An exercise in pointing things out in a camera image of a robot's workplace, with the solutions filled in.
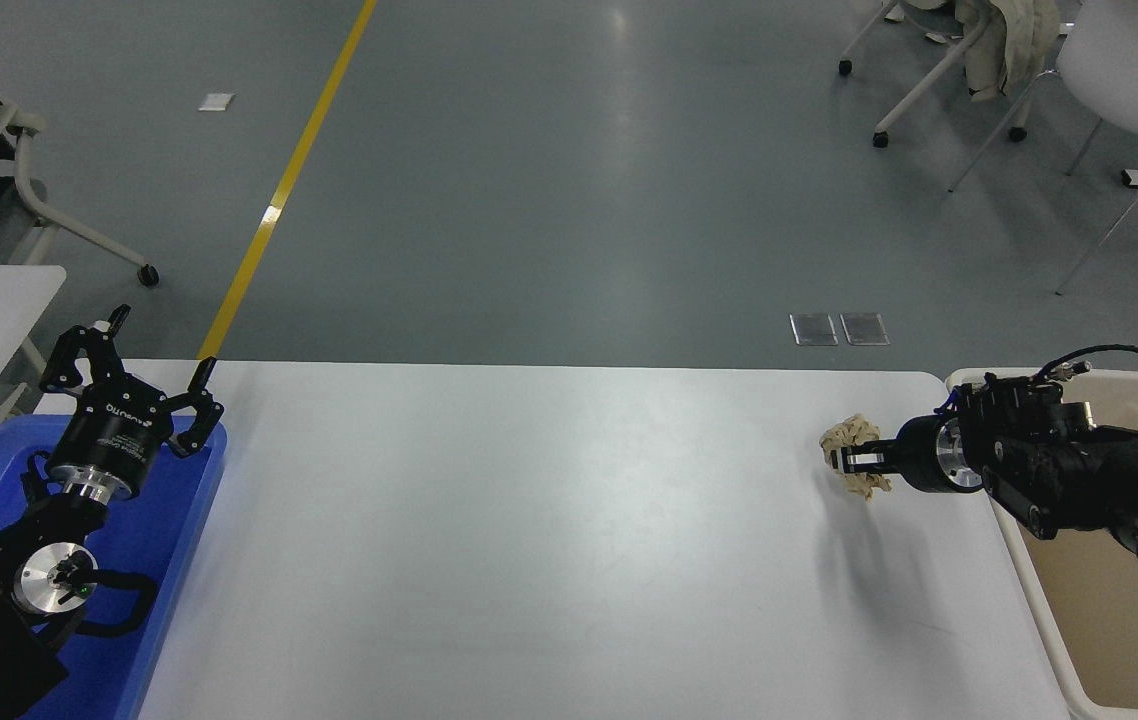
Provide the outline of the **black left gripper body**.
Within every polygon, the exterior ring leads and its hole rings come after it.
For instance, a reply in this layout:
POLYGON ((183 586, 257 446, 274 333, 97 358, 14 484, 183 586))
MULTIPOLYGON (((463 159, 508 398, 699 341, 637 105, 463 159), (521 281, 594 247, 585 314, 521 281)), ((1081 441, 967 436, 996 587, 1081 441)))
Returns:
POLYGON ((107 475, 115 479, 113 493, 140 493, 162 442, 173 432, 163 402, 165 392, 143 386, 84 389, 47 460, 47 477, 81 485, 90 474, 107 475))

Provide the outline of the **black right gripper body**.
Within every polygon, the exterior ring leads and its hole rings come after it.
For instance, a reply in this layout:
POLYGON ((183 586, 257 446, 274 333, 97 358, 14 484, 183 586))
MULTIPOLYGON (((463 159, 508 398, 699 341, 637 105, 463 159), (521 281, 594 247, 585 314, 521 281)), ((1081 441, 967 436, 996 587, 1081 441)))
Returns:
POLYGON ((922 493, 948 493, 948 477, 938 460, 938 437, 943 419, 917 416, 894 437, 898 474, 922 493))

